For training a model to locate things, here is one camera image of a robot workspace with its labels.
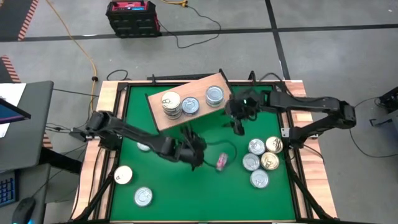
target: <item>concrete floor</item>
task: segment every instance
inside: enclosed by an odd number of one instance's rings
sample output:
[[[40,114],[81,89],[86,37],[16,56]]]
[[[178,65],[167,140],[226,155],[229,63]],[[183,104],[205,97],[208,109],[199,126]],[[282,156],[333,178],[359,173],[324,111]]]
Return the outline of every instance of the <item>concrete floor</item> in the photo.
[[[217,26],[190,9],[157,5],[160,21],[169,30],[206,30]],[[105,10],[108,0],[52,0],[73,35],[112,34]],[[270,28],[263,0],[190,0],[190,5],[223,26],[223,29]],[[272,0],[278,27],[359,26],[398,24],[396,0]],[[42,0],[27,37],[66,35],[47,3]],[[212,35],[181,36],[181,44]],[[341,30],[280,33],[293,80],[303,80],[307,95],[334,96],[352,105],[379,96],[398,83],[398,29]],[[174,37],[156,39],[98,39],[79,43],[93,58],[99,79],[115,69],[126,69],[129,78],[142,80],[155,74],[211,73],[222,68],[231,79],[258,74],[282,75],[272,33],[223,34],[205,44],[180,50]],[[89,93],[89,61],[69,40],[0,43],[23,82],[53,80],[56,88]],[[87,96],[54,92],[49,122],[72,127],[87,117]],[[364,151],[374,155],[397,153],[397,131],[372,128],[368,119],[383,111],[372,101],[357,109],[353,135]],[[54,149],[66,152],[81,143],[65,134],[49,133]],[[372,159],[361,154],[348,131],[332,130],[320,137],[326,171],[338,216],[342,220],[396,223],[398,213],[398,157]],[[77,176],[64,173],[49,185],[46,223],[65,221],[72,209]]]

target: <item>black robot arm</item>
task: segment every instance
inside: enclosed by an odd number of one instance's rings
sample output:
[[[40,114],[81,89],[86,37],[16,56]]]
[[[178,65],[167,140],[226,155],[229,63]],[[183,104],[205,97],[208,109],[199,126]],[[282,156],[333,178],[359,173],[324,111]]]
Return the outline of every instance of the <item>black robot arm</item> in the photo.
[[[158,156],[168,161],[189,163],[194,170],[203,163],[206,143],[194,132],[186,129],[183,131],[185,141],[163,134],[151,134],[125,123],[109,111],[95,111],[86,125],[89,135],[100,137],[100,147],[118,150],[122,136],[149,146]]]
[[[302,128],[284,128],[282,137],[293,147],[303,147],[307,138],[321,135],[332,128],[349,129],[356,125],[354,107],[333,97],[294,97],[281,91],[257,92],[252,88],[232,94],[225,106],[225,113],[233,118],[235,134],[243,135],[241,120],[257,119],[261,111],[282,113],[288,110],[326,113],[327,116]]]

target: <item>black desk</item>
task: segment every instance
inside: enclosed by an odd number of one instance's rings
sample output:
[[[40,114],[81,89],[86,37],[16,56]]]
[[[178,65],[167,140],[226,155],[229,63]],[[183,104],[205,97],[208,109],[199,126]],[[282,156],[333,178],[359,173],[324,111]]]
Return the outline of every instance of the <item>black desk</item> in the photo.
[[[45,124],[50,108],[51,81],[28,83],[18,108],[28,112],[30,120],[11,123],[6,136],[0,138],[0,170],[15,170],[49,163],[51,166],[79,174],[81,162],[42,147]]]
[[[31,197],[47,181],[49,175],[49,164],[19,170],[19,200]],[[34,224],[41,224],[44,221],[46,191],[47,185],[34,196],[36,200],[36,206],[32,214]],[[0,208],[1,223],[11,223],[12,214],[18,203],[15,202]]]

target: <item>blue keyboard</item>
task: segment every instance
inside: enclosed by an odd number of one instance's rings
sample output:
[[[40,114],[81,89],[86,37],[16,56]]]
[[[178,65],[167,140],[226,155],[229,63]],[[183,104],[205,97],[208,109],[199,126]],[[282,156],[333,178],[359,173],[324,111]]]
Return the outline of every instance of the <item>blue keyboard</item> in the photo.
[[[17,201],[16,175],[14,171],[0,173],[0,207]]]

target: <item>green mat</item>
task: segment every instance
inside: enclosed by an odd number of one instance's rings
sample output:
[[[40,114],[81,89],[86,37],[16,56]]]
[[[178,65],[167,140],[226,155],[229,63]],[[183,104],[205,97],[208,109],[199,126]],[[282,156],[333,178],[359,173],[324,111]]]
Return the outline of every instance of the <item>green mat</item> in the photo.
[[[127,123],[150,133],[157,133],[144,94],[152,95],[172,88],[171,86],[133,86],[126,113]],[[234,86],[233,90],[247,88]],[[257,86],[256,90],[271,89]],[[267,171],[269,185],[255,189],[250,184],[250,172],[242,165],[248,153],[248,143],[253,138],[266,140],[280,136],[276,114],[259,113],[255,122],[244,123],[246,134],[237,136],[231,128],[221,125],[230,121],[222,116],[223,110],[191,121],[193,130],[206,142],[227,139],[238,148],[236,160],[223,172],[203,164],[191,171],[189,164],[169,162],[153,152],[142,152],[136,142],[124,138],[119,165],[133,169],[132,181],[116,185],[111,208],[112,221],[216,221],[216,220],[294,220],[292,196],[282,154],[279,168]],[[181,139],[179,127],[166,133]],[[216,164],[218,156],[225,152],[229,159],[234,149],[229,144],[208,146],[205,160]],[[153,192],[148,207],[134,203],[134,193],[139,187]]]

